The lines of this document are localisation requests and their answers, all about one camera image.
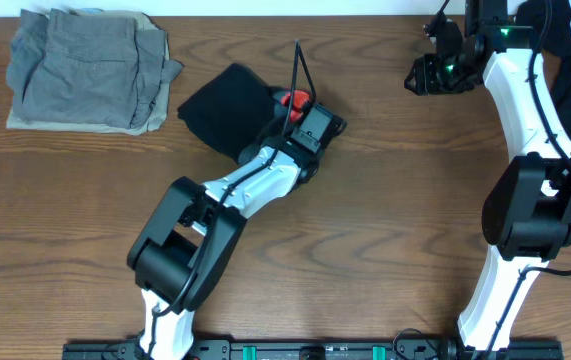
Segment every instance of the black cloth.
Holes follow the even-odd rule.
[[[276,100],[250,69],[232,64],[178,107],[178,117],[214,150],[238,161],[274,118]]]
[[[529,25],[540,36],[545,22],[545,0],[528,0],[518,7],[516,25]],[[569,0],[552,1],[552,22],[543,48],[562,59],[552,87],[552,101],[571,139],[571,7]]]

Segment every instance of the gray cloth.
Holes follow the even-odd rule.
[[[141,13],[26,10],[12,40],[7,84],[14,90],[8,128],[122,132],[158,129],[169,83],[167,36]]]

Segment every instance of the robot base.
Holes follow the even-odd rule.
[[[476,360],[482,351],[457,347],[455,339],[404,336],[392,342],[245,342],[196,340],[186,360]],[[143,360],[137,338],[121,343],[68,344],[62,360]],[[489,360],[563,360],[559,341],[513,340]]]

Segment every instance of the wood grain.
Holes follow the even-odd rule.
[[[196,330],[239,339],[452,333],[483,266],[480,210],[507,152],[485,89],[403,89],[413,59],[431,51],[427,20],[155,18],[185,70],[167,122],[132,137],[6,130],[18,21],[0,19],[0,359],[56,359],[69,339],[140,330],[129,247],[175,178],[235,168],[174,109],[231,62],[287,85],[294,38],[319,99],[349,127],[309,184],[252,217]],[[549,79],[558,61],[548,60]],[[554,265],[571,266],[571,249]],[[557,336],[571,359],[571,280],[541,276],[513,334]]]

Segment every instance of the green connector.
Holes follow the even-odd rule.
[[[255,346],[243,347],[243,360],[256,360],[256,347]]]
[[[385,347],[374,346],[372,348],[372,360],[385,360]]]

